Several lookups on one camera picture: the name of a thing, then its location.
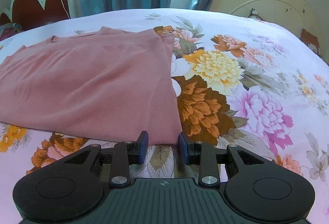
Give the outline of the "pink knit garment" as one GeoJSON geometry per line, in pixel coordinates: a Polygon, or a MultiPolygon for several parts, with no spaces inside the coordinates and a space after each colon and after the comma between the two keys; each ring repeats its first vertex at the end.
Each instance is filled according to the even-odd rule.
{"type": "Polygon", "coordinates": [[[171,79],[172,34],[53,36],[1,63],[1,121],[112,142],[175,144],[181,133],[171,79]]]}

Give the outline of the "clothes pile beside bed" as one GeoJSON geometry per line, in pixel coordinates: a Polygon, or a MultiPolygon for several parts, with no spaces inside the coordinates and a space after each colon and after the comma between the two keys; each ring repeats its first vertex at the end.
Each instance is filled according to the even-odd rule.
{"type": "Polygon", "coordinates": [[[0,26],[0,41],[10,38],[20,32],[23,29],[18,23],[7,23],[0,26]]]}

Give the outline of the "floral bed sheet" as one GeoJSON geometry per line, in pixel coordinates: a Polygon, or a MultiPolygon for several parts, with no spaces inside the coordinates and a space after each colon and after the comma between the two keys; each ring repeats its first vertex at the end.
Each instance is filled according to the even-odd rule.
{"type": "Polygon", "coordinates": [[[171,76],[183,127],[302,175],[316,192],[309,221],[328,223],[328,65],[303,42],[276,24],[227,14],[122,10],[22,32],[1,42],[1,58],[102,27],[174,34],[171,76]]]}

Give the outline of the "cream round headboard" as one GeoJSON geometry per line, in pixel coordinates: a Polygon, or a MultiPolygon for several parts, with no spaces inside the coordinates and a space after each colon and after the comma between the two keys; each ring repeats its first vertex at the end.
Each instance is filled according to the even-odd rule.
{"type": "Polygon", "coordinates": [[[306,0],[213,0],[210,11],[248,17],[251,10],[263,21],[282,26],[297,37],[305,29],[323,42],[318,17],[306,0]]]}

